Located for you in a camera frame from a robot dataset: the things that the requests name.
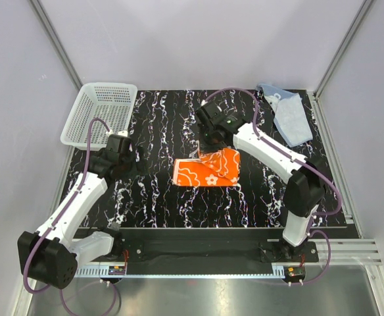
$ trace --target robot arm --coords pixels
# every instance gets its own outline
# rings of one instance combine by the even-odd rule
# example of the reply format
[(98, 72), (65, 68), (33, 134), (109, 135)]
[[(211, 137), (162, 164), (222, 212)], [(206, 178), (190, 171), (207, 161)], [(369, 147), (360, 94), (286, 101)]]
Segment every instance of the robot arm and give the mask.
[[(28, 256), (36, 242), (46, 233), (33, 257), (28, 276), (63, 289), (74, 278), (76, 269), (102, 255), (118, 257), (122, 253), (119, 232), (105, 229), (91, 236), (73, 242), (72, 239), (84, 217), (93, 204), (107, 191), (108, 187), (122, 175), (129, 172), (135, 163), (135, 153), (130, 151), (131, 140), (121, 135), (110, 135), (106, 148), (91, 155), (84, 185), (81, 173), (77, 182), (59, 205), (58, 209), (43, 223), (35, 233), (23, 232), (18, 239), (18, 254), (23, 273)], [(67, 206), (74, 192), (78, 191), (72, 203), (55, 226), (53, 221)]]
[(309, 160), (282, 146), (265, 133), (260, 135), (284, 151), (290, 153), (292, 160), (284, 157), (268, 144), (261, 142), (254, 133), (252, 124), (238, 116), (225, 116), (215, 103), (207, 103), (197, 110), (201, 122), (200, 144), (203, 152), (217, 151), (226, 146), (243, 150), (270, 167), (286, 183), (284, 204), (288, 209), (287, 222), (283, 231), (282, 252), (291, 257), (294, 250), (307, 239), (311, 214), (318, 208), (325, 194), (325, 184), (318, 176), (295, 162), (305, 161), (315, 169), (321, 169), (319, 160)]

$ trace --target white wall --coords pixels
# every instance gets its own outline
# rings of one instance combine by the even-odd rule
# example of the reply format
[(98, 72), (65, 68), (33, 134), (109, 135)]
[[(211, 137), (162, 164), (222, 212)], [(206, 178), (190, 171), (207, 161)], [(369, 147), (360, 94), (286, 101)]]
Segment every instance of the white wall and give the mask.
[(41, 0), (80, 78), (314, 90), (362, 0)]
[(77, 94), (27, 0), (0, 0), (0, 315), (21, 280), (16, 241), (50, 212)]
[(376, 1), (321, 96), (362, 230), (384, 264), (384, 0)]

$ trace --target orange cloth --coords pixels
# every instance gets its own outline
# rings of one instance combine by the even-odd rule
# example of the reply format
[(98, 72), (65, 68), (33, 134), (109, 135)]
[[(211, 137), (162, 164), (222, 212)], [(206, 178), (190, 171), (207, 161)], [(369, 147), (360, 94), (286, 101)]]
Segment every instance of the orange cloth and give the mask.
[(235, 186), (239, 168), (240, 154), (234, 149), (199, 153), (199, 159), (175, 160), (173, 183), (178, 186)]

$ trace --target light blue cloth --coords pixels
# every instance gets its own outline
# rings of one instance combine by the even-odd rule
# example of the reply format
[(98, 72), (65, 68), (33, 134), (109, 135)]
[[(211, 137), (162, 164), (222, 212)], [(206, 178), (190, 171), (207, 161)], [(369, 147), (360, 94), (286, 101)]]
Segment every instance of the light blue cloth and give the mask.
[(298, 93), (288, 92), (268, 84), (259, 84), (256, 88), (263, 90), (265, 99), (276, 114), (274, 124), (289, 147), (295, 147), (313, 139)]

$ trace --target gray floor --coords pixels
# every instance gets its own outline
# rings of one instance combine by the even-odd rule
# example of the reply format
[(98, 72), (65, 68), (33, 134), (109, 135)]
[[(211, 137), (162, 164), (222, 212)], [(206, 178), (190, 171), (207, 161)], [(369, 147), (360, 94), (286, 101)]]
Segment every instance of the gray floor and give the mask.
[[(310, 268), (311, 275), (319, 271)], [(109, 315), (379, 315), (362, 267), (332, 267), (310, 286), (280, 284), (274, 280), (126, 279), (117, 284), (122, 304), (118, 299)], [(74, 280), (64, 296), (72, 312), (83, 316), (102, 315), (113, 298), (110, 288), (86, 278)], [(36, 295), (29, 315), (67, 315), (59, 291)]]

